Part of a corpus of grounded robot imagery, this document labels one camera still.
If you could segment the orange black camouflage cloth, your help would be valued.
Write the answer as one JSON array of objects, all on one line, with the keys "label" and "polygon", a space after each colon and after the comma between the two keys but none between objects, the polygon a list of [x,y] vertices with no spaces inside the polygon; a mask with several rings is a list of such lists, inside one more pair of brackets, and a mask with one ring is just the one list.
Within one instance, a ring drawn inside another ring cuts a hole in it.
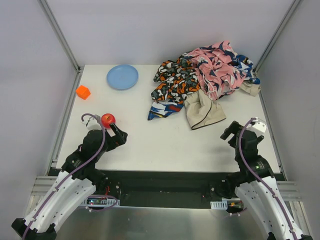
[{"label": "orange black camouflage cloth", "polygon": [[175,61],[163,62],[153,81],[159,84],[151,93],[155,102],[173,101],[182,104],[189,94],[201,88],[192,62],[182,55]]}]

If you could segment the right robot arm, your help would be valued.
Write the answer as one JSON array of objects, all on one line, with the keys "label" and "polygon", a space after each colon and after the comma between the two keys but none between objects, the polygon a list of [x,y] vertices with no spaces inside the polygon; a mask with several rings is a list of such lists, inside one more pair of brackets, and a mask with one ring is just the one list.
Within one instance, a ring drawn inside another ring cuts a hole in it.
[{"label": "right robot arm", "polygon": [[310,240],[292,217],[283,200],[269,162],[258,151],[267,124],[256,117],[245,125],[233,121],[220,136],[230,138],[238,172],[229,174],[215,192],[222,198],[237,196],[250,212],[266,240]]}]

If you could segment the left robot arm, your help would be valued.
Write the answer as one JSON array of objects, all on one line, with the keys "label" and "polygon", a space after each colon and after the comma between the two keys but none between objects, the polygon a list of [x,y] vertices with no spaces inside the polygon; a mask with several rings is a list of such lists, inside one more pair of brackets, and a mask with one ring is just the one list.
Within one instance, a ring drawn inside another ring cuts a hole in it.
[{"label": "left robot arm", "polygon": [[96,169],[106,152],[126,143],[128,134],[114,123],[114,135],[105,128],[90,130],[70,154],[49,191],[38,206],[24,218],[16,218],[11,227],[23,240],[54,240],[63,222],[96,191],[105,189],[107,177]]}]

